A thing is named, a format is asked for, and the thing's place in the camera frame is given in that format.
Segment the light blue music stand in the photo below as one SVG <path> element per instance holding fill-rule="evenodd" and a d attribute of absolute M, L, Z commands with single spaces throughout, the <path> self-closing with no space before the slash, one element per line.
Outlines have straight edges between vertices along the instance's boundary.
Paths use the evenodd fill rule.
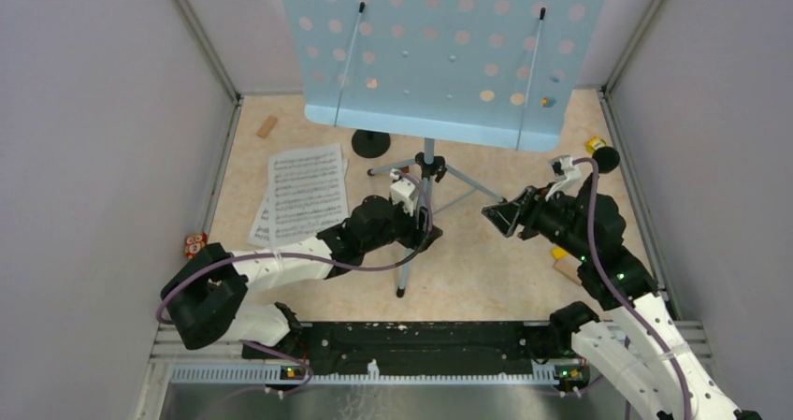
<path fill-rule="evenodd" d="M 521 152 L 560 143 L 605 1 L 282 0 L 308 120 Z"/>

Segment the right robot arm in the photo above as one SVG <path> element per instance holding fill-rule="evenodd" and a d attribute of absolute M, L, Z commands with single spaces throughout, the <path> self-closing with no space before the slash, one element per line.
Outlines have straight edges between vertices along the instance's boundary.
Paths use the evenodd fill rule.
<path fill-rule="evenodd" d="M 561 356 L 593 364 L 643 419 L 758 419 L 714 381 L 680 332 L 642 262 L 624 245 L 614 200 L 598 193 L 599 174 L 578 195 L 528 186 L 515 199 L 485 207 L 506 238 L 543 237 L 578 257 L 583 289 L 625 335 L 613 338 L 582 302 L 553 312 L 548 342 Z"/>

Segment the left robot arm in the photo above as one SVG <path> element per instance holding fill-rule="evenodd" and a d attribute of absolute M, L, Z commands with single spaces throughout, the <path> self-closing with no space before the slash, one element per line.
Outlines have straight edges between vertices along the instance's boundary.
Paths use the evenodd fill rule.
<path fill-rule="evenodd" d="M 395 242 L 409 249 L 402 260 L 408 263 L 442 235 L 428 209 L 368 196 L 341 223 L 277 251 L 205 246 L 162 289 L 155 316 L 176 328 L 188 350 L 230 339 L 257 342 L 277 357 L 288 357 L 300 343 L 296 315 L 282 302 L 264 306 L 252 296 L 362 271 L 368 253 Z"/>

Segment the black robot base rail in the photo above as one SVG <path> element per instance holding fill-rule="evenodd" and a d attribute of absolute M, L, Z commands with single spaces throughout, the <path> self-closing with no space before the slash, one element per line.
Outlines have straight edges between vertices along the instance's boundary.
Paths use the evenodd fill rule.
<path fill-rule="evenodd" d="M 517 382 L 576 396 L 604 380 L 563 348 L 546 322 L 316 322 L 275 349 L 289 357 L 282 384 L 302 380 L 302 364 L 317 384 L 364 376 L 409 384 Z"/>

